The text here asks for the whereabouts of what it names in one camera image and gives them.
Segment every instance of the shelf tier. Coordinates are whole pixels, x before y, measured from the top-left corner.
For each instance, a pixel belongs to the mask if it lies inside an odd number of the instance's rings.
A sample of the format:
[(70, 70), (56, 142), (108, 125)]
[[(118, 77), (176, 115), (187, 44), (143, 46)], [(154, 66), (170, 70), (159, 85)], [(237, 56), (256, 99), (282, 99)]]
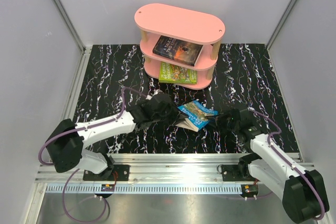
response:
[(134, 20), (142, 31), (201, 45), (220, 41), (225, 32), (224, 23), (214, 15), (158, 3), (140, 7)]
[(214, 60), (211, 59), (211, 53), (212, 53), (212, 46), (211, 45), (204, 45), (203, 46), (203, 50), (200, 54), (200, 56), (198, 57), (197, 63), (196, 65), (190, 66), (187, 64), (183, 64), (180, 63), (178, 61), (175, 60), (171, 60), (169, 58), (160, 56), (160, 55), (156, 55), (153, 53), (153, 48), (156, 44), (156, 42), (158, 41), (160, 35), (158, 34), (148, 34), (148, 40), (147, 42), (145, 42), (143, 39), (140, 41), (140, 49), (142, 51), (142, 53), (154, 60), (158, 60), (158, 61), (164, 61), (173, 65), (177, 65), (183, 68), (188, 68), (188, 69), (193, 69), (196, 71), (204, 71), (204, 70), (208, 70), (211, 69), (212, 67), (214, 67), (216, 65), (217, 62), (217, 58), (216, 57)]
[[(153, 78), (158, 79), (160, 74), (161, 61), (154, 59), (146, 59), (144, 68), (146, 73)], [(212, 70), (198, 71), (197, 84), (176, 84), (189, 89), (199, 90), (208, 87), (212, 81)]]

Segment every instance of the book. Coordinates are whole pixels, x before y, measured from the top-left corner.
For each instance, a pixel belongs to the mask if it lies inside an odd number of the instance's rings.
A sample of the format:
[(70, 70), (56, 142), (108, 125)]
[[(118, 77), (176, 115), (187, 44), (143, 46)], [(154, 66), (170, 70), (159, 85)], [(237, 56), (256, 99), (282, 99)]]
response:
[(197, 84), (197, 71), (161, 61), (159, 82)]
[(196, 132), (208, 124), (206, 116), (218, 115), (217, 111), (209, 110), (197, 101), (179, 106), (179, 110), (187, 114), (188, 118), (176, 126)]
[(161, 36), (153, 53), (194, 67), (202, 49), (203, 45)]

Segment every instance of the black marble table surface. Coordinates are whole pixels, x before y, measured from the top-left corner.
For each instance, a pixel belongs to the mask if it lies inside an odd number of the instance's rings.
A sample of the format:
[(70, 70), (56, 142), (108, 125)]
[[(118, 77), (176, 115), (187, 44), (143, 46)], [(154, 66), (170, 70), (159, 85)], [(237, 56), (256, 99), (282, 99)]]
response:
[[(234, 108), (238, 102), (247, 104), (280, 126), (282, 134), (275, 141), (285, 152), (299, 152), (265, 45), (222, 44), (211, 85), (198, 91), (159, 83), (145, 73), (143, 64), (139, 45), (94, 45), (73, 120), (87, 122), (118, 113), (122, 86), (144, 94), (161, 89), (176, 105), (197, 99), (219, 113)], [(127, 105), (140, 99), (138, 94), (125, 93)], [(275, 130), (265, 119), (258, 118), (258, 122), (267, 132)], [(146, 130), (111, 137), (90, 149), (108, 153), (246, 152), (232, 133), (223, 136), (209, 126), (193, 132), (163, 122)]]

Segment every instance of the perforated metal strip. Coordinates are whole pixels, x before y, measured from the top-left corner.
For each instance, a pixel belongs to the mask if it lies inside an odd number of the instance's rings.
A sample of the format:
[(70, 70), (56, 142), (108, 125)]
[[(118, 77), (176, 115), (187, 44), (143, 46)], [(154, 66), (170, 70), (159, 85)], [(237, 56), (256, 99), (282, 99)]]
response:
[[(97, 193), (110, 194), (110, 191), (102, 191), (101, 184), (70, 184), (66, 193)], [(47, 193), (61, 193), (64, 184), (48, 184)], [(117, 184), (115, 194), (241, 194), (239, 184), (218, 185), (170, 185), (170, 184)]]

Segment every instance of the blue book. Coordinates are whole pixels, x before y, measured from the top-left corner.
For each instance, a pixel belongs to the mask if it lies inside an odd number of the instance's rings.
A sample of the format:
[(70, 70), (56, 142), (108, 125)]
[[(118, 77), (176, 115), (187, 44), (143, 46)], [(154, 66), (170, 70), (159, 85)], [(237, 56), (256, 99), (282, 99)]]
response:
[(185, 105), (179, 106), (179, 110), (187, 114), (188, 118), (176, 126), (196, 132), (208, 124), (209, 120), (206, 118), (206, 116), (218, 115), (217, 111), (209, 110), (197, 101), (192, 101)]

